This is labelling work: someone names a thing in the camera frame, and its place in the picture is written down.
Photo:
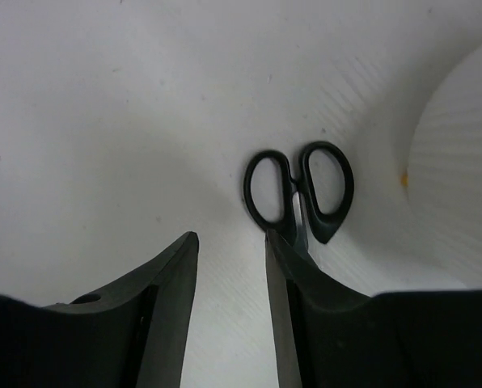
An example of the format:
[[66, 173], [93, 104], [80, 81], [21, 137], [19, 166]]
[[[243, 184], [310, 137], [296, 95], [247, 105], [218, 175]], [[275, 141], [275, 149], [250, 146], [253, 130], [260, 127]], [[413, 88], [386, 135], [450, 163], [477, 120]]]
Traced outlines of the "black handled scissors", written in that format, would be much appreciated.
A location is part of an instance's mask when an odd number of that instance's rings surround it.
[[[324, 213], [319, 207], [310, 168], [310, 158], [316, 151], [330, 156], [340, 167], [344, 191], [337, 208]], [[268, 159], [280, 171], [283, 215], [269, 221], [256, 207], [252, 195], [252, 178], [260, 162]], [[247, 164], [243, 177], [243, 198], [252, 220], [264, 231], [275, 230], [302, 256], [308, 255], [306, 223], [313, 237], [322, 244], [328, 243], [340, 229], [351, 208], [354, 196], [354, 177], [349, 160], [343, 151], [328, 141], [306, 144], [298, 154], [298, 177], [291, 173], [289, 159], [279, 150], [262, 150]]]

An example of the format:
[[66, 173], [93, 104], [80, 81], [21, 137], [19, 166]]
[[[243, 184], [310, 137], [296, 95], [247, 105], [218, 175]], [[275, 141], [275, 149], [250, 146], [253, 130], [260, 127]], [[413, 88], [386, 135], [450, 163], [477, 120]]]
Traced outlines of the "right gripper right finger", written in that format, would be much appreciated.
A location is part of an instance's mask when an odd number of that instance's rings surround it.
[[266, 234], [281, 387], [482, 387], [482, 290], [368, 297]]

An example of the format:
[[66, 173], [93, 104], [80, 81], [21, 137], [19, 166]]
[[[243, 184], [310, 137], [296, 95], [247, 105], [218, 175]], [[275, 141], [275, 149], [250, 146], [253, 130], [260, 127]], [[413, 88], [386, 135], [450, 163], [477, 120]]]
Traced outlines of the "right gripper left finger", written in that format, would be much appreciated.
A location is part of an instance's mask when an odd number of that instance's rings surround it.
[[0, 387], [177, 387], [197, 282], [187, 232], [71, 303], [0, 295]]

